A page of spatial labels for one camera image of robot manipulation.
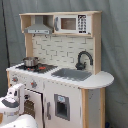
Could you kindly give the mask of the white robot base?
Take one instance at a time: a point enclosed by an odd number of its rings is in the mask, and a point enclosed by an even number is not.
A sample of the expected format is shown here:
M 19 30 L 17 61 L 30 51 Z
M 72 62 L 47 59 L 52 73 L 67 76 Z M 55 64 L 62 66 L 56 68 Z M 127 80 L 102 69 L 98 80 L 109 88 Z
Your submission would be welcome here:
M 31 115 L 25 114 L 0 128 L 38 128 L 38 124 Z

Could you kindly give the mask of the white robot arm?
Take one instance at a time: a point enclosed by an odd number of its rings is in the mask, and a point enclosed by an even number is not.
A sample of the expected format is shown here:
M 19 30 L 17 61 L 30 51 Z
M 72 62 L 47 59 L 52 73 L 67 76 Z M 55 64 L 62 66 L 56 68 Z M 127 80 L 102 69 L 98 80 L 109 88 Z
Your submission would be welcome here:
M 0 98 L 0 113 L 24 112 L 24 85 L 19 83 L 11 86 L 5 97 Z

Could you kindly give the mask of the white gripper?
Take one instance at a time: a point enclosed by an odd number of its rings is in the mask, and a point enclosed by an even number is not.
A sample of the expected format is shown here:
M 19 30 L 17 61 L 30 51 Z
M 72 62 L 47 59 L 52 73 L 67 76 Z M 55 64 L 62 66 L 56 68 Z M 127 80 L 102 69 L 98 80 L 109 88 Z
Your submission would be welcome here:
M 19 83 L 8 89 L 7 95 L 14 98 L 20 105 L 24 104 L 24 85 Z

